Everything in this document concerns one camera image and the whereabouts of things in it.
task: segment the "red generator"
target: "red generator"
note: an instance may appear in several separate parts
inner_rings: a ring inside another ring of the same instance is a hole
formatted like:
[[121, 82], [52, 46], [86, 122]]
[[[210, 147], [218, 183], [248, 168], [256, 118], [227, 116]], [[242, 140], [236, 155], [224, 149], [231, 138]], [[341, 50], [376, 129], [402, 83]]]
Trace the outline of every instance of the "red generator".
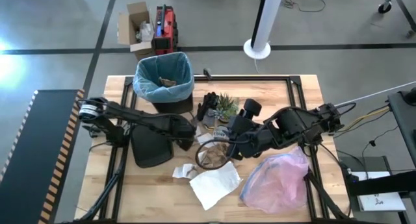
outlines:
[[153, 44], [156, 55], [177, 51], [177, 23], [173, 7], [166, 5], [157, 7]]

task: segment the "blue trash bag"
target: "blue trash bag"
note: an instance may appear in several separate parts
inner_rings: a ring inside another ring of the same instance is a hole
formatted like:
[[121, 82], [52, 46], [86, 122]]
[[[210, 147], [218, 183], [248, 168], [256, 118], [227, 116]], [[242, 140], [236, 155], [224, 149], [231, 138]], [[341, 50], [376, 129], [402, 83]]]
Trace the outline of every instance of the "blue trash bag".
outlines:
[[[164, 87], [159, 77], [176, 81], [176, 85]], [[194, 89], [194, 72], [188, 57], [176, 52], [142, 59], [137, 64], [133, 89], [139, 97], [151, 103], [185, 100]]]

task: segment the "pink plastic bag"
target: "pink plastic bag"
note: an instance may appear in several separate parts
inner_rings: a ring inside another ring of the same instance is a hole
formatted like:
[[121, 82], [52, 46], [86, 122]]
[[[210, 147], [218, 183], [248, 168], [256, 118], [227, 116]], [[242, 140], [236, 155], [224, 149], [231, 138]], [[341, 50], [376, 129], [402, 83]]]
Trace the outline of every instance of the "pink plastic bag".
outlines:
[[240, 199], [249, 207], [279, 214], [306, 204], [304, 176], [309, 167], [300, 147], [267, 157], [252, 172]]

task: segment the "orange striped edge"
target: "orange striped edge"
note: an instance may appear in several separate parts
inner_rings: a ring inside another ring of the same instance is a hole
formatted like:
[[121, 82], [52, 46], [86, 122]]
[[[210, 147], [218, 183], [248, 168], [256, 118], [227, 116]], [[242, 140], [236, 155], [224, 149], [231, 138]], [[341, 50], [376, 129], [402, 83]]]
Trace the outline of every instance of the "orange striped edge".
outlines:
[[11, 148], [10, 152], [8, 153], [8, 156], [7, 156], [5, 165], [3, 166], [3, 169], [0, 171], [0, 183], [1, 183], [1, 181], [3, 180], [3, 178], [5, 176], [5, 173], [7, 171], [7, 167], [10, 164], [10, 160], [12, 160], [13, 152], [16, 149], [16, 145], [18, 144], [20, 134], [21, 134], [21, 132], [22, 132], [24, 126], [25, 126], [27, 117], [29, 116], [29, 112], [31, 111], [31, 108], [32, 108], [32, 105], [33, 105], [33, 101], [34, 101], [34, 99], [35, 99], [35, 97], [36, 97], [37, 94], [38, 94], [38, 90], [34, 91], [34, 93], [32, 95], [31, 102], [29, 103], [29, 106], [27, 107], [26, 113], [25, 113], [25, 115], [23, 117], [23, 120], [21, 122], [21, 125], [19, 127], [18, 133], [17, 133], [16, 137], [14, 138], [14, 141], [13, 141], [13, 144], [12, 144], [12, 148]]
[[77, 101], [84, 97], [84, 90], [78, 90], [75, 101], [73, 102], [72, 111], [68, 119], [68, 126], [66, 127], [66, 132], [62, 139], [62, 146], [60, 147], [60, 153], [57, 158], [57, 163], [53, 170], [53, 175], [51, 177], [51, 184], [49, 185], [48, 191], [46, 193], [44, 205], [40, 213], [38, 224], [47, 224], [52, 216], [56, 201], [56, 196], [58, 194], [58, 188], [61, 184], [62, 174], [64, 169], [68, 167], [67, 159], [68, 153], [72, 144], [72, 140], [75, 138], [73, 135], [75, 131], [75, 126], [78, 120], [78, 106]]

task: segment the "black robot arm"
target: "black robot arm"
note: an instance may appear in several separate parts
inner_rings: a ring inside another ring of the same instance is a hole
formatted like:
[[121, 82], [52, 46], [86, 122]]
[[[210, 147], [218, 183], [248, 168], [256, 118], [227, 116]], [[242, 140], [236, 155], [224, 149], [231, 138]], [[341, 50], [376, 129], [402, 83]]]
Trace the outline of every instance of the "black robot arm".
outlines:
[[335, 132], [343, 127], [339, 120], [340, 113], [332, 104], [324, 104], [313, 110], [293, 106], [282, 108], [266, 119], [263, 125], [252, 121], [260, 110], [259, 103], [247, 99], [244, 109], [230, 119], [227, 126], [229, 139], [246, 143], [229, 147], [229, 157], [237, 160], [258, 157], [270, 148], [283, 149], [294, 143], [318, 145], [322, 142], [322, 133]]
[[188, 149], [194, 140], [195, 127], [179, 114], [149, 114], [123, 107], [103, 97], [84, 100], [79, 111], [79, 119], [83, 123], [97, 126], [105, 133], [109, 143], [119, 145], [124, 140], [124, 129], [111, 122], [110, 119], [114, 118], [146, 126], [170, 140], [176, 140], [183, 149]]

